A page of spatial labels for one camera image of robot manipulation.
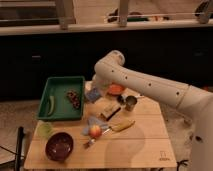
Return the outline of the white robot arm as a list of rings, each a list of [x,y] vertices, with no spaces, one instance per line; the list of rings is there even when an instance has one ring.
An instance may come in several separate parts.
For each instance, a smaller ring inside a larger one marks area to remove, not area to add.
[[[125,57],[112,50],[94,65],[94,85],[106,90],[111,83],[167,104],[195,123],[188,171],[213,171],[213,92],[144,74],[124,67]]]

